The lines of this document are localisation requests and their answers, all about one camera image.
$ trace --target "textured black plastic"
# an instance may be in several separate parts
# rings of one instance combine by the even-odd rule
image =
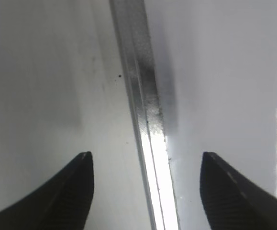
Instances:
[[[203,154],[200,194],[212,230],[277,230],[277,199],[212,152]]]
[[[0,230],[82,230],[94,192],[90,152],[80,153],[39,189],[0,212]]]

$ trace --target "metal strip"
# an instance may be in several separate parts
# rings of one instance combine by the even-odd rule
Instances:
[[[143,0],[111,0],[153,230],[178,230]]]

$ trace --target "gray wall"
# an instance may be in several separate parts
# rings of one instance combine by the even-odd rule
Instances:
[[[81,151],[89,230],[147,230],[120,57],[105,0],[0,0],[0,210]]]
[[[145,2],[181,229],[206,230],[203,151],[277,196],[277,0]]]

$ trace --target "white surface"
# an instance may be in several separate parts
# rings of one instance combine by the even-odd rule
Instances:
[[[214,151],[277,195],[277,0],[146,1],[182,230]]]
[[[0,0],[0,210],[94,156],[89,230],[148,230],[106,0]]]

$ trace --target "metal edge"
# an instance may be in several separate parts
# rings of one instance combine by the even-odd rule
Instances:
[[[153,230],[179,230],[143,0],[110,0]]]

